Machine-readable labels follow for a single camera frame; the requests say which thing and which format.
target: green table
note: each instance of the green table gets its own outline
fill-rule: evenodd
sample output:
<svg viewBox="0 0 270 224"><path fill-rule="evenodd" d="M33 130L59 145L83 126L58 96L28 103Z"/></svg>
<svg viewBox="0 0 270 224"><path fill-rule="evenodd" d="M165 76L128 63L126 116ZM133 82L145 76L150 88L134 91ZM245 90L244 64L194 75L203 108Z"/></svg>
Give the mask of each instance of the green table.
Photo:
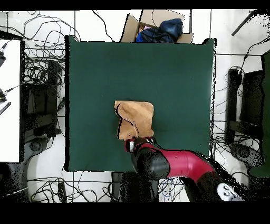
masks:
<svg viewBox="0 0 270 224"><path fill-rule="evenodd" d="M262 67L265 78L262 83L264 92L263 105L263 140L262 152L264 156L264 164L262 166L253 167L250 174L257 177L270 176L270 51L261 56Z"/></svg>
<svg viewBox="0 0 270 224"><path fill-rule="evenodd" d="M152 129L162 147L209 155L214 39L204 44L65 40L69 171L133 171L130 154L117 139L115 100L152 103Z"/></svg>

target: black cable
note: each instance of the black cable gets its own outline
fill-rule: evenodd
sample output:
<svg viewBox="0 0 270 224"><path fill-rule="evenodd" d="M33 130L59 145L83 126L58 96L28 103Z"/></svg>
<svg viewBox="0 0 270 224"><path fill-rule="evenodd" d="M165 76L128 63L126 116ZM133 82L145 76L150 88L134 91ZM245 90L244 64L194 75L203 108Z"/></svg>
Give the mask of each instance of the black cable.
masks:
<svg viewBox="0 0 270 224"><path fill-rule="evenodd" d="M39 193L43 193L43 194L46 196L46 194L45 194L45 191L46 191L46 192L51 193L51 196L52 196L50 199L46 196L47 202L49 203L49 201L52 199L52 200L53 200L53 203L55 203L53 197L56 196L56 195L59 196L59 194L53 192L53 189L51 188L51 184L53 184L53 183L55 183L55 182L59 183L59 181L64 182L66 185L68 185L68 186L72 187L73 189L75 189L75 190L77 191L77 193L79 194L79 196L83 196L83 198L84 198L87 202L91 202L91 201L89 201L89 200L84 196L83 193L84 193L84 192L87 192L87 191L92 192L92 193L95 195L95 201L97 201L97 194L96 194L93 190L88 189L88 190L80 191L80 190L78 190L76 187L74 187L74 186L68 184L63 178L49 177L48 179L51 179L51 178L56 178L56 179L55 179L54 181L50 181L50 180L46 181L46 182L45 182L45 183L44 183L44 184L43 184L43 185L42 185L42 186L41 186L41 187L40 187L40 188L39 188L32 196L31 196L31 201L33 201L34 198L36 197L36 195L39 194Z"/></svg>
<svg viewBox="0 0 270 224"><path fill-rule="evenodd" d="M6 46L7 46L7 44L8 44L10 41L11 41L11 40L7 41L1 48L2 48L2 49L5 49Z"/></svg>
<svg viewBox="0 0 270 224"><path fill-rule="evenodd" d="M102 20L102 22L104 23L104 26L105 26L105 33L106 33L106 35L112 40L112 42L115 42L115 41L112 39L112 37L108 35L108 33L107 33L107 28L106 28L106 23L105 23L105 21L103 20L103 18L101 18L94 10L92 10L92 12L93 12L98 18L100 18L100 19Z"/></svg>
<svg viewBox="0 0 270 224"><path fill-rule="evenodd" d="M241 66L241 69L242 69L243 66L244 66L245 60L246 60L247 57L248 57L248 53L249 53L250 49L251 49L253 46L255 46L255 45L258 45L258 44L260 44L260 43L267 42L268 39L270 39L270 36L268 36L267 38L263 39L262 41L260 41L260 42L258 42L258 43L255 43L255 44L251 45L251 46L248 48L247 53L246 53L246 55L244 56L244 61L243 61L243 64L242 64L242 66Z"/></svg>
<svg viewBox="0 0 270 224"><path fill-rule="evenodd" d="M154 19L153 19L153 13L154 13L154 10L152 11L152 20L153 20L154 25L157 26L157 25L155 24L155 22L154 22Z"/></svg>
<svg viewBox="0 0 270 224"><path fill-rule="evenodd" d="M231 174L231 176L233 176L233 175L236 174L236 173L241 173L241 174L245 175L247 178L249 178L249 176L248 176L246 173L243 173L243 172L241 172L241 171L234 172L234 173Z"/></svg>

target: white tile floor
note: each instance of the white tile floor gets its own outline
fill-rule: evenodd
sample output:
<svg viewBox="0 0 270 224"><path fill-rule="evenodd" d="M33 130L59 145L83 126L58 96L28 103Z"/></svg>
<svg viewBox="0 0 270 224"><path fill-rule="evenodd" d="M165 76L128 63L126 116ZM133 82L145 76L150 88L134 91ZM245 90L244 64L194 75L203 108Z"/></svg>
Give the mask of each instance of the white tile floor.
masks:
<svg viewBox="0 0 270 224"><path fill-rule="evenodd" d="M189 33L189 10L173 10L175 12L181 13L185 16L183 32ZM235 35L231 36L231 33L244 18L248 15L251 10L192 10L192 33L194 34L193 43L202 43L206 38L216 38L217 39L217 62L216 62L216 90L223 89L226 87L227 83L224 80L225 74L228 69L232 66L241 66L243 63L244 55L246 54L248 48L262 39L269 36L269 30L265 24L268 23L262 16L256 16L249 23L245 24L240 31ZM115 41L119 41L122 35L123 27L126 21L128 13L131 13L134 17L139 19L141 10L121 10L121 11L98 11L100 16L104 19L107 26L107 33ZM93 14L92 11L41 11L40 14L45 16L58 17L68 23L70 26L75 27L80 34L81 41L110 41L110 38L106 36L103 22ZM28 12L9 12L8 13L8 26L13 27L24 32L24 23L29 19L33 18ZM68 25L63 22L58 22L56 24L46 23L43 24L39 31L38 28L43 22L52 21L50 18L38 18L37 20L29 21L26 25L25 36L35 40L45 41L46 37L52 30L57 30L66 35L74 35L74 29L71 29ZM7 17L5 13L0 13L0 25L7 25ZM8 29L9 32L18 34L16 31ZM64 42L62 35L57 32L52 32L47 38L47 42L56 42L60 36L60 43ZM37 48L32 41L26 40L26 43L31 47ZM35 41L36 44L41 45L43 42ZM257 45L253 47L249 56L244 64L244 71L250 72L262 69L261 59L259 55L263 54L270 48L270 42ZM64 89L61 90L60 96L64 96ZM226 99L226 90L216 92L215 95L215 105L223 102ZM240 110L240 98L238 101L238 111ZM225 111L226 104L221 104L215 108L215 113L222 113ZM65 109L63 109L59 116L64 116ZM225 113L215 115L215 120L225 120ZM64 118L59 118L59 124L62 132L65 131ZM215 122L215 125L221 129L224 129L223 122ZM220 133L218 128L215 127L214 132ZM36 178L47 178L50 176L61 177L61 170L64 164L64 147L65 138L63 135L58 135L54 139L53 146L43 152L42 154L32 158L29 168L28 168L28 179ZM216 153L216 160L223 165L229 173L235 171L246 172L246 168L242 162L234 159L230 153L223 151L222 153ZM73 175L74 175L74 186L78 187L78 181L81 177L82 172L67 173L63 172L63 177L66 181L70 181L72 185ZM237 181L240 183L247 184L247 179L245 176L239 174L235 175ZM110 172L84 172L81 179L79 187L81 190L92 189L96 192L97 197L103 195L102 187L108 186L111 181ZM44 182L29 182L29 193L33 194ZM175 198L175 201L188 201L185 190L182 189L182 185L176 186L175 195L179 195ZM72 188L66 185L67 194L72 194ZM85 196L89 201L94 200L94 194L91 192L86 192ZM44 198L41 194L38 194L36 199ZM109 201L109 197L103 197L100 201ZM160 201L170 201L168 195L160 196ZM74 202L85 201L82 196L74 199Z"/></svg>

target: floor tile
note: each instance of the floor tile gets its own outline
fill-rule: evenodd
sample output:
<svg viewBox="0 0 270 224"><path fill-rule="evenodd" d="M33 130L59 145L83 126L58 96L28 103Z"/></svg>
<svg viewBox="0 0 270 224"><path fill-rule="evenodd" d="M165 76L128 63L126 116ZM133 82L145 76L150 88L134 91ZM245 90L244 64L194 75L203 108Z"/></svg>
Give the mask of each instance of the floor tile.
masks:
<svg viewBox="0 0 270 224"><path fill-rule="evenodd" d="M210 36L210 9L192 10L192 43L202 44Z"/></svg>
<svg viewBox="0 0 270 224"><path fill-rule="evenodd" d="M60 134L54 139L51 148L41 154L33 156L28 167L27 179L46 178L50 176L61 177L61 171L65 161L64 137Z"/></svg>
<svg viewBox="0 0 270 224"><path fill-rule="evenodd" d="M75 181L103 181L103 182L111 182L112 176L111 172L88 172L81 171L74 172L74 180Z"/></svg>
<svg viewBox="0 0 270 224"><path fill-rule="evenodd" d="M127 14L131 13L130 10L98 10L96 13L104 20L108 35L114 41L120 41ZM82 41L111 42L105 33L104 23L91 10L76 11L75 26Z"/></svg>
<svg viewBox="0 0 270 224"><path fill-rule="evenodd" d="M78 182L74 183L74 186L80 190L81 192L85 190L92 190L96 193L97 199L100 199L104 193L102 191L103 187L108 187L108 183L86 183L86 182L80 182L78 187ZM72 187L66 186L66 194L72 195ZM86 197L88 201L95 201L96 197L95 194L91 191L85 191L83 192L83 195ZM78 194L77 190L74 190L74 202L87 202L86 199ZM99 202L110 202L110 198L108 196L104 196L99 200Z"/></svg>
<svg viewBox="0 0 270 224"><path fill-rule="evenodd" d="M232 33L246 18L250 10L212 10L211 38L217 38L217 53L246 54L248 48L265 39L270 33L263 25L267 20L256 16L234 36ZM249 54L263 54L270 48L270 41L254 46Z"/></svg>
<svg viewBox="0 0 270 224"><path fill-rule="evenodd" d="M9 12L8 14L8 26L13 27L24 32L24 24L33 19L37 15L31 15L29 12ZM51 43L64 43L64 35L73 34L74 29L71 29L68 25L60 22L59 19L65 21L70 26L74 27L74 11L40 11L40 15L44 17L38 17L32 21L29 21L25 26L25 36L27 38L33 38L35 40L47 41L46 46L51 46ZM27 45L31 48L35 47L31 40L25 41ZM37 45L43 45L44 42L34 41Z"/></svg>
<svg viewBox="0 0 270 224"><path fill-rule="evenodd" d="M36 181L36 182L32 182L31 181L31 182L28 182L27 184L28 184L28 195L30 197L30 200L31 200L31 196L33 196L32 197L33 201L45 200L46 199L46 196L44 194L46 194L47 197L48 197L48 199L49 199L49 202L50 203L53 203L53 200L51 199L52 198L52 194L49 191L46 191L46 190L51 190L48 183L46 183L45 181L40 181L40 182L39 181ZM54 183L53 182L50 182L50 184L51 184L51 188L52 188L53 192L54 193L57 193L58 192L58 184L57 184L57 182L54 182ZM34 195L37 192L37 190L39 192L42 191L42 188L41 188L42 186L44 186L43 187L43 190L45 190L44 193L41 192L41 193L38 193L38 194ZM54 201L56 203L59 203L59 201L60 201L59 200L59 197L57 195L55 195L53 197L53 199L54 199Z"/></svg>

